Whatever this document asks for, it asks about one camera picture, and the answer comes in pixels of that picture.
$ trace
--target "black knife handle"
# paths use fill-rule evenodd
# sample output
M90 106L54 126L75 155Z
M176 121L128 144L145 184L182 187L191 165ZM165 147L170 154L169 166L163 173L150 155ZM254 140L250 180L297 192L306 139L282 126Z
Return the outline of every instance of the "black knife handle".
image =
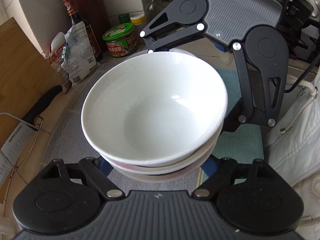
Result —
M46 93L44 93L39 100L31 107L31 109L22 118L32 125L35 125L35 118L40 115L47 107L51 104L52 100L62 91L62 86L57 85L50 88Z

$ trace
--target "blue mat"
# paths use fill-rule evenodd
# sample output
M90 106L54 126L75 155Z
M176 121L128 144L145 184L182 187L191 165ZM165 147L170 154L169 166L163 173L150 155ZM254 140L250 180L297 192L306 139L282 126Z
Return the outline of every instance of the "blue mat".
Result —
M236 70L216 69L223 79L228 92L227 114L241 98L238 73ZM252 163L253 159L263 159L263 148L260 127L254 124L242 124L233 133L224 132L220 135L212 152L217 158L230 157L238 163ZM203 182L211 176L216 165L209 159L201 168L204 170Z

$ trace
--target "knife blade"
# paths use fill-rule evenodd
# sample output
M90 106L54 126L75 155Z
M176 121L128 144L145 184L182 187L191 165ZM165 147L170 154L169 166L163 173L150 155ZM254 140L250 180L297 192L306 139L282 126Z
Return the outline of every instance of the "knife blade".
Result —
M62 91L62 86L54 86L50 88L46 93L44 93L39 100L30 108L30 110L22 118L23 121L28 122L31 125L35 125L35 118L39 116L53 101L53 99ZM14 165L20 154L22 153L25 145L34 135L36 129L28 126L27 124L20 122L13 132L10 134L8 139L5 141L1 147L1 151L9 160L9 162ZM10 165L6 160L0 155L0 186L6 180L8 174L11 171Z

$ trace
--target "wooden cutting board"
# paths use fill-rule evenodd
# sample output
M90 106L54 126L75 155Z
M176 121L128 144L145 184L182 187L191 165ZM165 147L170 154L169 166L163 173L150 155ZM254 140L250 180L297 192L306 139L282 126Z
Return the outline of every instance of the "wooden cutting board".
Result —
M22 118L51 87L62 82L60 75L36 50L14 18L0 26L0 113ZM0 148L18 125L0 116ZM0 188L3 203L9 178Z

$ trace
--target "jar label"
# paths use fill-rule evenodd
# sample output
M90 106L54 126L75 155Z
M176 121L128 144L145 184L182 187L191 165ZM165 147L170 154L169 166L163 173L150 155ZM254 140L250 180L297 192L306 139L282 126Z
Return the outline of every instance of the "jar label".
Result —
M136 37L132 35L126 40L108 42L107 47L113 57L127 56L137 48Z

